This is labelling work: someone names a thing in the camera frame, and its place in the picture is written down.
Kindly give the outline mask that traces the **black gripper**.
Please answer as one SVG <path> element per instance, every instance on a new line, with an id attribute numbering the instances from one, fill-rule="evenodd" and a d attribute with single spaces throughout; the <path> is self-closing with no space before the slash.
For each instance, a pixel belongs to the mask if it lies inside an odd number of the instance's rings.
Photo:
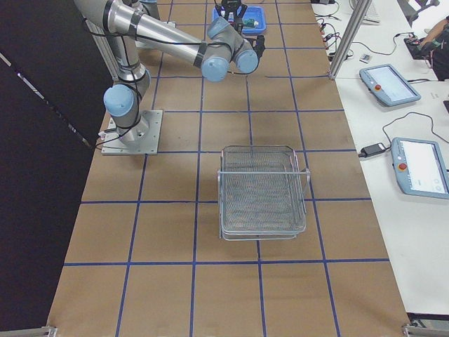
<path id="1" fill-rule="evenodd" d="M 220 3 L 215 2 L 215 10 L 218 15 L 244 15 L 248 6 L 243 4 L 241 0 L 222 0 Z"/>
<path id="2" fill-rule="evenodd" d="M 241 34 L 244 28 L 243 18 L 234 18 L 234 29 Z"/>

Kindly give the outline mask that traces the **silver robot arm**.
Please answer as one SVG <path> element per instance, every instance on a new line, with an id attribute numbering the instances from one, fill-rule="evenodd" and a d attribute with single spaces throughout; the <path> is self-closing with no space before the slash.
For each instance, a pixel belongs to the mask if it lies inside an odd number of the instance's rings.
<path id="1" fill-rule="evenodd" d="M 157 20 L 160 19 L 157 1 L 124 1 L 124 3 L 131 5 L 133 8 L 142 9 L 146 14 Z M 214 11 L 225 19 L 229 19 L 230 14 L 233 15 L 234 20 L 242 18 L 248 8 L 239 0 L 222 0 L 220 3 L 214 1 L 214 4 Z"/>
<path id="2" fill-rule="evenodd" d="M 137 43 L 182 59 L 201 70 L 203 78 L 222 81 L 233 62 L 242 74 L 254 72 L 262 57 L 264 37 L 245 38 L 226 18 L 218 16 L 200 40 L 160 21 L 155 1 L 75 1 L 91 34 L 109 48 L 105 60 L 116 70 L 116 82 L 103 95 L 114 128 L 99 143 L 103 154 L 155 154 L 162 111 L 144 111 L 140 103 L 150 84 Z"/>

